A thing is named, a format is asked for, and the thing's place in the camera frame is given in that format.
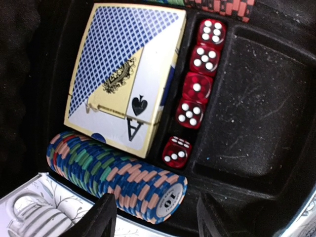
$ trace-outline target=black plastic case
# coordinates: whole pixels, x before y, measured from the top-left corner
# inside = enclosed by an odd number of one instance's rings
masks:
[[[28,144],[39,172],[50,174],[91,200],[88,193],[52,172],[46,147],[63,125],[69,84],[92,1],[43,0],[41,25],[30,45],[32,65]],[[146,162],[188,178],[183,203],[166,222],[140,224],[177,236],[198,236],[197,203],[211,195],[233,220],[255,236],[272,236],[295,215],[316,180],[316,35],[313,1],[258,0],[248,24],[186,8],[187,24],[174,80],[154,146]],[[175,120],[198,26],[205,18],[227,25],[226,44],[201,128],[188,131]],[[161,160],[172,136],[193,144],[182,170]]]

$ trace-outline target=dice row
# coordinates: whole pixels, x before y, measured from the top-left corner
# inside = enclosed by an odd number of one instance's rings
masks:
[[[224,47],[226,26],[214,19],[205,19],[199,26],[197,45],[190,59],[182,98],[176,110],[176,120],[186,128],[199,129],[208,103],[213,78]],[[170,137],[162,153],[163,162],[176,169],[185,166],[191,153],[191,144],[176,136]]]

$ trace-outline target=die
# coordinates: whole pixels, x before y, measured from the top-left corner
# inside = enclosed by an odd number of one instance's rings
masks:
[[[197,41],[199,44],[222,50],[226,37],[226,26],[215,19],[205,19],[198,28]]]
[[[170,137],[163,149],[163,162],[176,169],[181,169],[188,161],[192,146],[188,141],[178,137]]]
[[[221,53],[206,45],[196,45],[190,59],[190,71],[215,76]]]
[[[201,125],[205,105],[181,98],[177,111],[176,120],[184,127],[198,129]]]
[[[212,91],[213,78],[188,72],[183,84],[182,97],[206,104]]]

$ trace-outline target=card box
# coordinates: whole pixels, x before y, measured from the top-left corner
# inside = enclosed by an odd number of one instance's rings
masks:
[[[184,10],[96,3],[80,44],[64,124],[145,158],[185,23]]]

